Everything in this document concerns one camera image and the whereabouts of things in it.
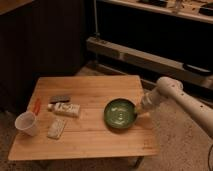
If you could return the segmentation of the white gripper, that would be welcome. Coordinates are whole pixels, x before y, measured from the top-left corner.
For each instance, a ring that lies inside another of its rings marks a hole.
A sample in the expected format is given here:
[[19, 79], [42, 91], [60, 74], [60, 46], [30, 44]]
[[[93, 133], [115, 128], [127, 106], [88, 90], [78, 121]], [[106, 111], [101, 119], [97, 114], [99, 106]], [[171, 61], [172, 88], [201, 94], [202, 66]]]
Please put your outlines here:
[[160, 104], [160, 96], [156, 90], [146, 93], [141, 99], [141, 108], [135, 109], [137, 117], [148, 116], [149, 110], [156, 108]]

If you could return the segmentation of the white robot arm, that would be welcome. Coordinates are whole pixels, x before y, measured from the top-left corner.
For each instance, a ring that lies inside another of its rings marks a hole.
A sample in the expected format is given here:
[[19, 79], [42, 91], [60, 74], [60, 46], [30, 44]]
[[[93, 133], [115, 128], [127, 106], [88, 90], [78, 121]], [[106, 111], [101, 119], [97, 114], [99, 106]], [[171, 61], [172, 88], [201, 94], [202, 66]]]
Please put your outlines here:
[[160, 77], [156, 87], [146, 93], [136, 105], [135, 112], [144, 114], [172, 99], [213, 139], [213, 109], [183, 91], [183, 84], [170, 77]]

